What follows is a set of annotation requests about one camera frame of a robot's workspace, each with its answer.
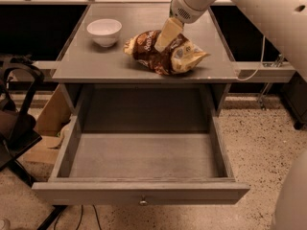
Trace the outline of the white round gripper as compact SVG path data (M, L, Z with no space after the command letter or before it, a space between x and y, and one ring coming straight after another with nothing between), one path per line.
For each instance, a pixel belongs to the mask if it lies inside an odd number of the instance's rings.
M172 0L170 15L157 37L154 45L158 52L162 52L183 31L183 23L196 22L208 9L210 0Z

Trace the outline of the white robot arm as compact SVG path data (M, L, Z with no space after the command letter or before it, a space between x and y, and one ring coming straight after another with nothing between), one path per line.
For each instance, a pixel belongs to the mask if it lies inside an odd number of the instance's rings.
M198 20L216 0L172 0L170 15L155 43L163 51L182 32L185 23ZM296 71L307 71L306 0L231 0L282 53ZM270 230L307 230L307 150L291 166L276 202Z

